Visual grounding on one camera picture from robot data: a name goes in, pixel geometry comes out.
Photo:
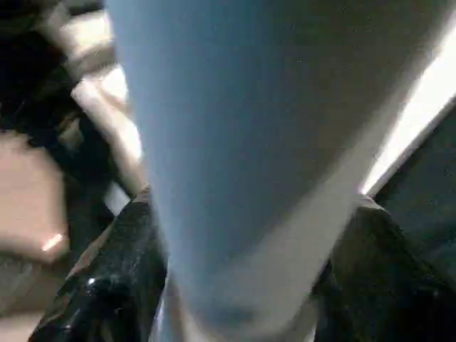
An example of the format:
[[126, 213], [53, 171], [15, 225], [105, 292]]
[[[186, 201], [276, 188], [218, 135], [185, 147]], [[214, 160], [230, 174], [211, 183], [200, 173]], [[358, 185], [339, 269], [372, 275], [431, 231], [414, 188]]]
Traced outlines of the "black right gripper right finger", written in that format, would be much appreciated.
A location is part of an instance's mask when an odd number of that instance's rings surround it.
[[313, 287], [316, 341], [454, 341], [455, 283], [360, 196]]

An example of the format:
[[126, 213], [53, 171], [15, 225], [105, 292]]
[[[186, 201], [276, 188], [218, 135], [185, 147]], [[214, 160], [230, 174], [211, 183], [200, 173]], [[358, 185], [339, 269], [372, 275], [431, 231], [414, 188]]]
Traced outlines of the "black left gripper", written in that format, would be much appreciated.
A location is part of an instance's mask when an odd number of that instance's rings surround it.
[[76, 55], [63, 27], [104, 8], [104, 1], [1, 2], [1, 131], [25, 135], [79, 182], [111, 180], [115, 166], [108, 141], [71, 93], [116, 56], [110, 43]]

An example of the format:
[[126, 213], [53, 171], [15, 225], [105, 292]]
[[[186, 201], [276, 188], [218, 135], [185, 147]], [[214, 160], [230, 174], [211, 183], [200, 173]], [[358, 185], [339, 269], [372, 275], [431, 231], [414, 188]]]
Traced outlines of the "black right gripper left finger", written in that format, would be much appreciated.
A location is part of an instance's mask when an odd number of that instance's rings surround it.
[[148, 341], [166, 262], [150, 189], [81, 254], [30, 341]]

